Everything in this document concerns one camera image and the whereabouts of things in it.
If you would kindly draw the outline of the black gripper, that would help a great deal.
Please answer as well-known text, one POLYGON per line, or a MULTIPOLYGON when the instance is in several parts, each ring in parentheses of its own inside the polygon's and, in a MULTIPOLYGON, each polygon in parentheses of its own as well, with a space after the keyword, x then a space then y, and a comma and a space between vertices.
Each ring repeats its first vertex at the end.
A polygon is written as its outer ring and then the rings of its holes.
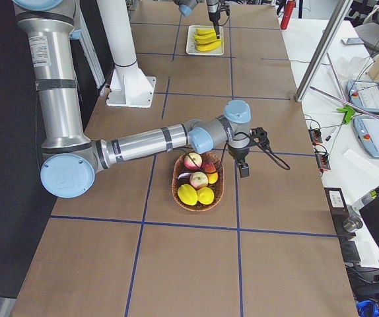
POLYGON ((207 1, 207 11, 209 15, 209 20, 213 22, 213 28, 215 31, 216 39, 221 38, 221 31, 219 20, 221 18, 220 14, 220 2, 219 1, 207 1))
POLYGON ((250 167, 248 163, 246 162, 246 156, 249 154, 250 148, 248 146, 242 147, 242 148, 236 148, 229 145, 228 152, 238 165, 240 177, 241 178, 249 177, 250 167))

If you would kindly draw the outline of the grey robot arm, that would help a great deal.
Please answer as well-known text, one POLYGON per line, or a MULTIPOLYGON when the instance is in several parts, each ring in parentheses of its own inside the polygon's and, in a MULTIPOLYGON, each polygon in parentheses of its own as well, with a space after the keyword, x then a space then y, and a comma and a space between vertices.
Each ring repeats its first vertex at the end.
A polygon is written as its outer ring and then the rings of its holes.
MULTIPOLYGON (((138 66, 126 1, 96 1, 113 57, 113 106, 149 108, 156 78, 138 66)), ((70 35, 79 29, 79 1, 13 1, 17 23, 28 36, 46 140, 40 179, 62 198, 83 195, 96 173, 111 165, 191 145, 196 153, 227 142, 240 177, 248 177, 251 111, 230 101, 210 122, 190 120, 112 141, 89 139, 83 131, 70 35)))
MULTIPOLYGON (((174 3, 178 6, 181 15, 187 17, 201 1, 198 0, 174 0, 174 3)), ((207 14, 209 20, 213 25, 215 35, 217 39, 220 38, 220 26, 219 21, 221 18, 221 2, 218 0, 206 0, 207 14)))

